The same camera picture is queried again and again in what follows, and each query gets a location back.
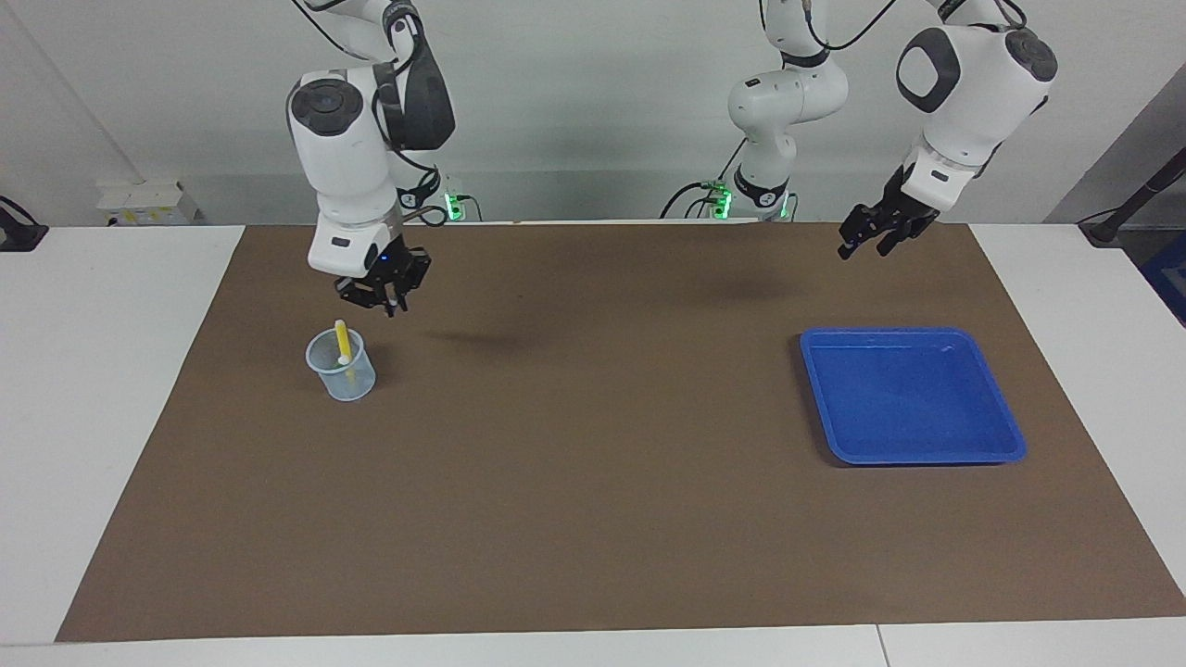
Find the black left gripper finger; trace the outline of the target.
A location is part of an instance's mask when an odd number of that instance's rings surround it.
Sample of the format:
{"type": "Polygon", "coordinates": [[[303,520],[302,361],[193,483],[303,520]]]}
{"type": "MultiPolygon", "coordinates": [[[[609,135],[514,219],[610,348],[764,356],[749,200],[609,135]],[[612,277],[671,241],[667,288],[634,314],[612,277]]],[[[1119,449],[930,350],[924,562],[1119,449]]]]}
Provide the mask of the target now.
{"type": "Polygon", "coordinates": [[[884,237],[878,241],[876,252],[881,258],[886,258],[893,252],[897,244],[903,244],[903,241],[916,239],[926,230],[927,222],[903,222],[893,231],[885,233],[884,237]]]}
{"type": "Polygon", "coordinates": [[[839,235],[841,235],[839,258],[848,260],[860,248],[860,244],[876,239],[890,225],[892,225],[892,215],[884,212],[881,207],[865,207],[863,204],[852,207],[852,211],[839,227],[839,235]]]}

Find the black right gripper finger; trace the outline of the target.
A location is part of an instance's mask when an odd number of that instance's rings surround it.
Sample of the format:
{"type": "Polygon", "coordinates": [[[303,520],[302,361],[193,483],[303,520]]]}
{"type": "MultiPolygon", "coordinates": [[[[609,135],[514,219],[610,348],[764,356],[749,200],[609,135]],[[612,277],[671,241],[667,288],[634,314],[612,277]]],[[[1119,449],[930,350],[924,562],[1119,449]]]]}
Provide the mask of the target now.
{"type": "Polygon", "coordinates": [[[423,246],[398,249],[397,253],[397,306],[407,311],[407,296],[417,290],[431,269],[432,259],[423,246]]]}
{"type": "Polygon", "coordinates": [[[342,300],[361,309],[382,309],[389,318],[398,310],[385,280],[334,280],[334,291],[342,300]]]}

